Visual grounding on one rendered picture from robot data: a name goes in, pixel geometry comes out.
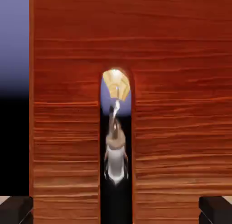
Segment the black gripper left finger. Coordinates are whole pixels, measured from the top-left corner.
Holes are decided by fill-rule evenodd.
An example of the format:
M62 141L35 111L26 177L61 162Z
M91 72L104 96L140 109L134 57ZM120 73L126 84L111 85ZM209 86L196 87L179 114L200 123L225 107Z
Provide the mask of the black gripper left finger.
M0 224L33 224L31 196L0 196Z

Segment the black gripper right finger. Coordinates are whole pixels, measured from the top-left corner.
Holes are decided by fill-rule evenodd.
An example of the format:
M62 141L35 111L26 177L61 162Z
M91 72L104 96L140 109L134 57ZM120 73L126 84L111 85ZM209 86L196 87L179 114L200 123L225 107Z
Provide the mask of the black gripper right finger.
M198 224L232 224L232 196L201 196Z

